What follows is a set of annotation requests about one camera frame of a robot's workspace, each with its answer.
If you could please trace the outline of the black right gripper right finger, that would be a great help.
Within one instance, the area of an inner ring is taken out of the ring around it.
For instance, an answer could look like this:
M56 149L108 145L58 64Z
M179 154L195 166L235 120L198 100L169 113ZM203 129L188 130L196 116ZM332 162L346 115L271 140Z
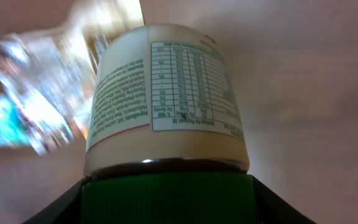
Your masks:
M252 175L259 217L263 224L316 224Z

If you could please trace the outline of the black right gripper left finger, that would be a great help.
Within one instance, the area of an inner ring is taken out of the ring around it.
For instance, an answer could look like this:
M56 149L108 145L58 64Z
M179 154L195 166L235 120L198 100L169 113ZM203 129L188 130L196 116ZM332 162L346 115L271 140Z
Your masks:
M50 205L26 220L24 224L80 224L83 182L84 179L78 181Z

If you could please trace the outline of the green lid seasoning jar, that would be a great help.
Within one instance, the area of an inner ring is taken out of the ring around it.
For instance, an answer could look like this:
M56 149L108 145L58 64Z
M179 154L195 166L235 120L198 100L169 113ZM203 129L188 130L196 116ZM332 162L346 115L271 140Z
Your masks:
M239 110L216 44L156 24L98 67L82 223L260 223Z

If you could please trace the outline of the brown white snack bag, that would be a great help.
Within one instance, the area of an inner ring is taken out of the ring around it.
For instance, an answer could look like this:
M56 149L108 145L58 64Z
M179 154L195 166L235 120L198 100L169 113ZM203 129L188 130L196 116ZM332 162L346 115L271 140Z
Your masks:
M37 154L86 136L103 52L143 24L139 1L78 1L56 28L0 37L0 86Z

